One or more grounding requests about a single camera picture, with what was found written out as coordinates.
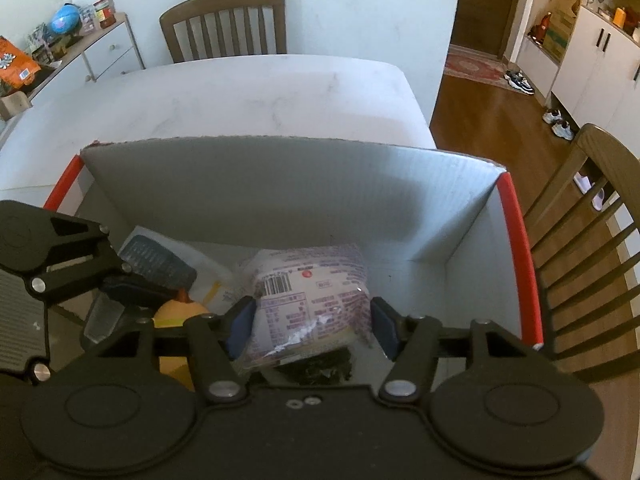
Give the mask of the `white patterned plastic bag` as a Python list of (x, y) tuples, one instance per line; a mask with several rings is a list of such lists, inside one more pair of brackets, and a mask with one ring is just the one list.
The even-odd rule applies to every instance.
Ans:
[(226, 313), (240, 298), (229, 268), (189, 244), (136, 226), (119, 257), (134, 273), (160, 286), (184, 289), (209, 312)]

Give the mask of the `pink white snack packet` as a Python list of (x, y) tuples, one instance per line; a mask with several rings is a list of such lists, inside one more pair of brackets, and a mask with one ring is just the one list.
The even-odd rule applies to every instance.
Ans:
[(368, 274), (357, 245), (262, 249), (240, 266), (256, 300), (242, 367), (274, 367), (371, 340)]

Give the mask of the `red cardboard box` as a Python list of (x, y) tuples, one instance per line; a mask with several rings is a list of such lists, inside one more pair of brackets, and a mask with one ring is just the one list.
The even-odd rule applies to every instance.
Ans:
[(96, 144), (64, 158), (46, 207), (104, 224), (114, 245), (144, 226), (222, 264), (354, 244), (370, 292), (398, 312), (544, 342), (518, 198), (490, 160), (276, 136)]

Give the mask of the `orange snack bag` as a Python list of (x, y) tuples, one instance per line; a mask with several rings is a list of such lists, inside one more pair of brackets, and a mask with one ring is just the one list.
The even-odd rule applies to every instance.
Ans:
[(1, 81), (11, 91), (32, 84), (41, 70), (37, 61), (4, 37), (0, 38), (0, 55)]

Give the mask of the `wooden chair beside box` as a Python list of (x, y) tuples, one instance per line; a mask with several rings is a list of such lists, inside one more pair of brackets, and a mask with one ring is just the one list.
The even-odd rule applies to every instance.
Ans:
[(585, 125), (525, 214), (544, 351), (585, 382), (639, 369), (639, 159)]

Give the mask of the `white side cabinet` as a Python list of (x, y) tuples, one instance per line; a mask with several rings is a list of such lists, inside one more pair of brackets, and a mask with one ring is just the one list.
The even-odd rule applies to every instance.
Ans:
[(34, 105), (144, 69), (128, 16), (116, 12), (110, 27), (82, 36), (58, 61), (42, 64), (31, 86), (2, 96), (1, 120), (9, 122)]

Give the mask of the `blue globe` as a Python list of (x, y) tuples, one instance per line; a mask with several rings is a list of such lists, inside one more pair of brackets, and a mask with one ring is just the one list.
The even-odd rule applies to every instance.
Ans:
[(49, 28), (55, 37), (78, 36), (81, 30), (78, 6), (73, 3), (63, 4), (52, 16)]

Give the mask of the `red lidded sauce jar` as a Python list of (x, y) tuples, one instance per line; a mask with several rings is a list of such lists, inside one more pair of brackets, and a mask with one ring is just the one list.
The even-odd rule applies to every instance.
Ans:
[(102, 29), (107, 29), (116, 23), (115, 10), (112, 0), (98, 0), (93, 3), (94, 13)]

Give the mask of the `wooden chair at far side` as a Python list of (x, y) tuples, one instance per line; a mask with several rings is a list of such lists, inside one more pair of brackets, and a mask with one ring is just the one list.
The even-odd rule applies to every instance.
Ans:
[(285, 0), (186, 0), (160, 16), (175, 63), (285, 54)]

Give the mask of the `brown door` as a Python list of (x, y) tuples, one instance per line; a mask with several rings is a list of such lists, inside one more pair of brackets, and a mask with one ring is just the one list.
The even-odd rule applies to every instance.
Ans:
[(458, 0), (452, 46), (498, 58), (506, 50), (518, 0)]

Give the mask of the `wall cabinet shelving unit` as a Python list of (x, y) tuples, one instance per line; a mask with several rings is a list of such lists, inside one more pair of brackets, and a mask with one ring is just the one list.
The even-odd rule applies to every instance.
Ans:
[(544, 104), (639, 151), (639, 0), (526, 0), (515, 60)]

